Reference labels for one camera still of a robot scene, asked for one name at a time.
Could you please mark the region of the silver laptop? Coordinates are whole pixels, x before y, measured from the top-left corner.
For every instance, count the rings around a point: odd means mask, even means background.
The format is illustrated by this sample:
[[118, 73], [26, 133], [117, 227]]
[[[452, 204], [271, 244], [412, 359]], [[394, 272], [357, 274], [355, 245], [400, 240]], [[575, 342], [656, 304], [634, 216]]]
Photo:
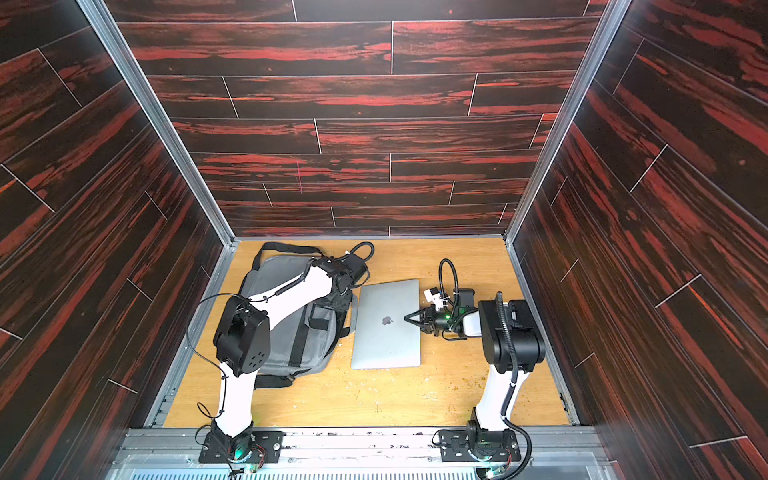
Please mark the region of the silver laptop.
[[417, 279], [361, 288], [351, 368], [413, 368], [421, 365], [420, 330], [405, 321], [418, 313]]

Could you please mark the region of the grey zippered laptop bag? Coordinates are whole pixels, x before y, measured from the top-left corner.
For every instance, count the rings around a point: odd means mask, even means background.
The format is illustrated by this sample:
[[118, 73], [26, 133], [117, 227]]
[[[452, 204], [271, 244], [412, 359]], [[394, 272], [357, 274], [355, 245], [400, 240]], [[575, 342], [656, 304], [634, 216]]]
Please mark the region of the grey zippered laptop bag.
[[[254, 257], [239, 294], [262, 294], [302, 273], [311, 256], [321, 256], [316, 247], [266, 242]], [[323, 371], [340, 339], [350, 333], [347, 313], [357, 303], [351, 290], [309, 302], [282, 320], [270, 335], [271, 351], [260, 368], [254, 388], [288, 388], [301, 376]]]

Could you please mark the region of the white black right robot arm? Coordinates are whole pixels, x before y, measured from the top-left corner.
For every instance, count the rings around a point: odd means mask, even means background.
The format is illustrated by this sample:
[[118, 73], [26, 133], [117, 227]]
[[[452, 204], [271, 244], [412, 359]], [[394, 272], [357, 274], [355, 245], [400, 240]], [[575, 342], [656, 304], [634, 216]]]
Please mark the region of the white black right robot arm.
[[506, 302], [502, 293], [477, 302], [475, 291], [460, 288], [448, 297], [433, 288], [425, 292], [430, 305], [402, 320], [446, 341], [481, 340], [489, 373], [481, 400], [470, 420], [458, 429], [441, 429], [433, 438], [444, 462], [516, 462], [530, 458], [520, 452], [519, 437], [530, 435], [511, 420], [523, 383], [545, 359], [545, 342], [524, 300]]

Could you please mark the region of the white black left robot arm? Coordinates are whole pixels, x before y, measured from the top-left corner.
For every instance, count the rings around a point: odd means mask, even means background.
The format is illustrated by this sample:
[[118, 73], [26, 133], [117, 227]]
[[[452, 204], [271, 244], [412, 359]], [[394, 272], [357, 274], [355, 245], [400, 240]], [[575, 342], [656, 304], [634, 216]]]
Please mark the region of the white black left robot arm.
[[249, 437], [259, 378], [268, 388], [287, 388], [296, 377], [327, 366], [338, 342], [350, 333], [347, 312], [367, 273], [366, 259], [354, 253], [254, 260], [214, 334], [222, 372], [215, 434], [231, 441]]

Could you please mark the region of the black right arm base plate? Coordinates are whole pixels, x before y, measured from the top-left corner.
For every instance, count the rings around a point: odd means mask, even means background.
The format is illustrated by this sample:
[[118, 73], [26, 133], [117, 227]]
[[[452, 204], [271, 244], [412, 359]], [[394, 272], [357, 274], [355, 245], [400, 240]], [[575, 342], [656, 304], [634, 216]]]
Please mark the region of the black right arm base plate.
[[522, 458], [512, 430], [439, 429], [432, 437], [443, 462], [517, 462]]

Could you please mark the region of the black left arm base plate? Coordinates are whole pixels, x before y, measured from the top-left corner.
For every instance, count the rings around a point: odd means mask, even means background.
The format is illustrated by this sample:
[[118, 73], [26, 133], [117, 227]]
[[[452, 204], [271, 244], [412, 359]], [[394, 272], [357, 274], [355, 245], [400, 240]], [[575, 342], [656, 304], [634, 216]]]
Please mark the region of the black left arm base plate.
[[279, 461], [284, 432], [279, 430], [249, 431], [229, 437], [218, 430], [209, 432], [198, 458], [201, 464], [257, 465], [276, 464]]

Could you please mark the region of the aluminium front rail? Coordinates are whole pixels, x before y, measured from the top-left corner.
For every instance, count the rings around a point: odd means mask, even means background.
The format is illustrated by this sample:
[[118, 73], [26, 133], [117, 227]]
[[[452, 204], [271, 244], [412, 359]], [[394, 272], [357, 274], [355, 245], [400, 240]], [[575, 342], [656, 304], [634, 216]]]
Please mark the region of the aluminium front rail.
[[[270, 430], [256, 434], [276, 462], [259, 465], [203, 464], [204, 433], [193, 428], [134, 429], [107, 470], [109, 479], [488, 479], [515, 469], [501, 453], [461, 454], [448, 459], [436, 427], [288, 428], [273, 441]], [[533, 455], [523, 479], [617, 479], [591, 427], [529, 428]]]

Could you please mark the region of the aluminium right corner post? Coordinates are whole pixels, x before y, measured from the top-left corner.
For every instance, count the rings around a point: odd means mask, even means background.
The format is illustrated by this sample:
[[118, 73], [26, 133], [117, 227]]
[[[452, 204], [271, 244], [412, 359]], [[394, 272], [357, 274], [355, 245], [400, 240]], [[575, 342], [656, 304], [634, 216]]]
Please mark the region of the aluminium right corner post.
[[541, 150], [541, 154], [533, 170], [528, 186], [524, 191], [512, 222], [505, 232], [504, 240], [509, 253], [514, 251], [514, 240], [522, 228], [529, 210], [533, 206], [535, 198], [554, 163], [557, 152], [578, 113], [586, 93], [602, 64], [631, 3], [631, 0], [609, 1], [597, 24], [593, 38], [585, 51], [584, 58], [576, 71], [571, 87], [565, 96], [564, 102]]

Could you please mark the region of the aluminium corner post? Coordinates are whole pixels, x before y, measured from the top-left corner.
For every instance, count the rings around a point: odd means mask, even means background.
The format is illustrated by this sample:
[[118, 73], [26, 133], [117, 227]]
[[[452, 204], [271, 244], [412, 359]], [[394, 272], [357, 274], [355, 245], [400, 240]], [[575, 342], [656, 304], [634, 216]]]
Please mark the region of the aluminium corner post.
[[529, 210], [533, 206], [535, 198], [554, 163], [557, 152], [578, 113], [586, 93], [602, 64], [631, 3], [631, 0], [609, 1], [597, 24], [593, 38], [585, 51], [584, 58], [576, 71], [571, 87], [565, 96], [564, 102], [541, 150], [541, 154], [533, 170], [528, 186], [524, 191], [512, 222], [505, 232], [504, 240], [509, 253], [514, 251], [514, 240], [522, 228]]
[[77, 0], [76, 3], [200, 204], [224, 248], [233, 249], [234, 231], [217, 205], [106, 3], [96, 0]]

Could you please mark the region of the aluminium left corner post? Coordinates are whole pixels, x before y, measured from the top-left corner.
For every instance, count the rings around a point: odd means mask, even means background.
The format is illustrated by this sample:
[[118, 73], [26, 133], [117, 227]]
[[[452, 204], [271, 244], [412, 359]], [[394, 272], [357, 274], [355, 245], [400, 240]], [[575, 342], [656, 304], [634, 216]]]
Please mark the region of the aluminium left corner post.
[[106, 3], [96, 0], [77, 0], [76, 3], [200, 204], [224, 248], [233, 249], [234, 231], [217, 205]]

